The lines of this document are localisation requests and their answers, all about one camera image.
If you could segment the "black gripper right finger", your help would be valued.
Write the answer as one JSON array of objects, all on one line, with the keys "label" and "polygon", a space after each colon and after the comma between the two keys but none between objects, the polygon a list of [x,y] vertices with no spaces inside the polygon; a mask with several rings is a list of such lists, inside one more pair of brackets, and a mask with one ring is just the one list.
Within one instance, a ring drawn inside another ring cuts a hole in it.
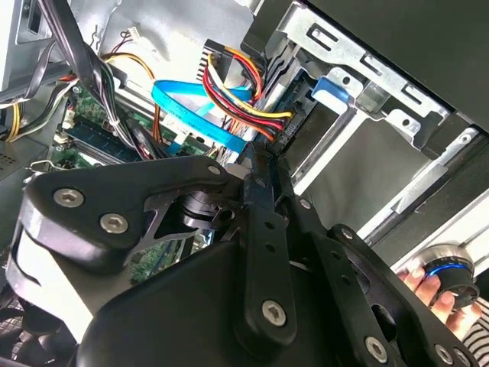
[{"label": "black gripper right finger", "polygon": [[[280,203],[290,217],[291,255],[306,258],[333,315],[323,330],[333,338],[342,366],[476,366],[470,350],[345,225],[326,229],[313,205],[293,192],[289,164],[277,159]],[[431,261],[425,276],[437,275],[439,294],[451,291],[454,311],[466,285],[456,256]]]}]

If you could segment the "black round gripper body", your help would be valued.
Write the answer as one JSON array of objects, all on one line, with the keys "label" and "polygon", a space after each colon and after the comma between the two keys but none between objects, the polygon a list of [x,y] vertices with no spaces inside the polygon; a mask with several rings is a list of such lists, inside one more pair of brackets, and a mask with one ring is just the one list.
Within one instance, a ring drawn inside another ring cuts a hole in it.
[{"label": "black round gripper body", "polygon": [[[81,366],[261,366],[237,340],[241,246],[221,242],[109,301],[78,350]],[[289,267],[298,332],[268,366],[336,366],[330,299],[319,279]]]}]

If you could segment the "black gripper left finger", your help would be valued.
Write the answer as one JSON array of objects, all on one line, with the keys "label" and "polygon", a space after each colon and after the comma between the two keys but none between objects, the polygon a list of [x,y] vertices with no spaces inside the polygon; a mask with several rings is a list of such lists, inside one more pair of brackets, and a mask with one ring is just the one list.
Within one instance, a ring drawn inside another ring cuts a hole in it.
[{"label": "black gripper left finger", "polygon": [[237,178],[205,157],[169,158],[42,174],[25,188],[8,281],[61,319],[76,345],[112,299],[221,242],[241,246],[233,330],[256,359],[297,335],[289,272],[290,217],[277,159],[247,151]]}]

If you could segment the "person's hand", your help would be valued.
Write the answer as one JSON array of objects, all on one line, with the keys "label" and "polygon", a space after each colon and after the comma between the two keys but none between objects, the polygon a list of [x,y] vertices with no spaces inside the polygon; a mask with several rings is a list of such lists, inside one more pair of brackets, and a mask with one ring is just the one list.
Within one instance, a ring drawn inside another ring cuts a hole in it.
[{"label": "person's hand", "polygon": [[441,281],[436,274],[426,277],[424,270],[417,268],[411,273],[401,272],[398,277],[460,340],[483,315],[478,304],[454,311],[455,296],[451,291],[439,294]]}]

